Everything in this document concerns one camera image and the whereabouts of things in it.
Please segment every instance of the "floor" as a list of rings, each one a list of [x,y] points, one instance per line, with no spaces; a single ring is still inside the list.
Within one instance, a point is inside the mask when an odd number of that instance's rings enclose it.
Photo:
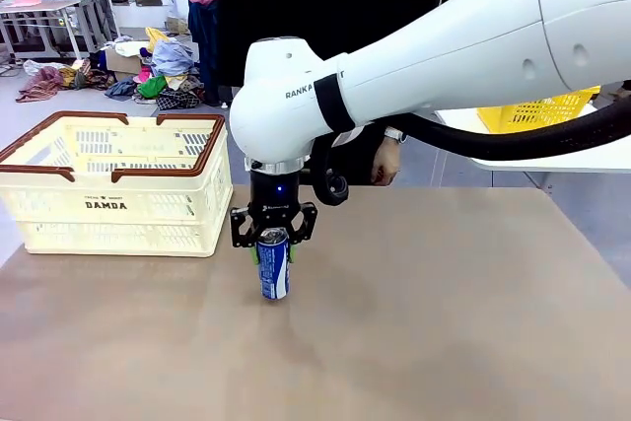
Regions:
[[[0,77],[0,97],[3,101],[3,120],[0,121],[0,148],[4,148],[25,131],[57,110],[122,111],[130,115],[151,116],[152,106],[137,105],[133,101],[117,102],[103,92],[93,90],[66,91],[50,101],[17,104],[13,98],[27,81],[24,72],[16,77]],[[217,109],[203,107],[201,111],[217,113]],[[230,142],[233,181],[248,183],[243,169],[243,155]],[[402,171],[394,186],[429,186],[436,149],[413,140],[402,149]],[[532,186],[520,173],[483,171],[463,157],[450,155],[443,186]],[[631,175],[553,175],[546,191],[572,220],[577,228],[600,251],[620,278],[631,286]],[[22,244],[14,223],[0,206],[0,266]]]

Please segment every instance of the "black pants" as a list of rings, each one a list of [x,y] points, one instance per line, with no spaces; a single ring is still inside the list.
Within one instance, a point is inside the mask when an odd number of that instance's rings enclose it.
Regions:
[[[205,102],[219,102],[217,83],[217,0],[208,5],[189,2],[188,29],[199,46],[199,78],[204,83]]]
[[[329,166],[346,178],[350,185],[369,186],[371,172],[377,150],[384,142],[386,128],[382,125],[368,125],[350,143],[335,147],[329,155]],[[302,184],[310,184],[309,175],[301,178]]]

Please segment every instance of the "blue can label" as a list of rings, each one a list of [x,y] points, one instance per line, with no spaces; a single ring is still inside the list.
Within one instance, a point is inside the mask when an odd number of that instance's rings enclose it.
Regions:
[[[256,244],[260,291],[268,300],[281,300],[289,293],[289,241]]]

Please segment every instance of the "brown basket rim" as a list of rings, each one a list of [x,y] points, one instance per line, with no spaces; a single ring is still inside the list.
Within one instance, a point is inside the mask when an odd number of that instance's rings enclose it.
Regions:
[[[71,167],[39,167],[36,165],[3,165],[7,158],[13,155],[20,147],[31,141],[43,129],[48,128],[63,117],[88,117],[88,118],[113,118],[129,125],[126,113],[121,112],[84,112],[74,110],[61,110],[50,115],[27,133],[15,140],[11,145],[0,152],[0,173],[31,173],[34,175],[61,175],[70,182],[75,181],[72,175],[75,170]],[[162,125],[165,120],[214,120],[213,133],[206,142],[204,149],[197,157],[195,165],[189,170],[170,169],[120,169],[111,172],[111,182],[118,182],[124,176],[161,176],[161,177],[197,177],[201,175],[210,155],[219,139],[226,119],[218,113],[161,113],[156,117],[156,125]]]

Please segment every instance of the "plastic basket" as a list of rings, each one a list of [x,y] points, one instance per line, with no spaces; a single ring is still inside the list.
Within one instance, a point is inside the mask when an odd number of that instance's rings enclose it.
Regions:
[[[479,108],[477,113],[491,133],[511,133],[547,127],[579,116],[600,86],[533,103]]]
[[[0,152],[31,253],[209,256],[232,196],[221,115],[59,112]]]

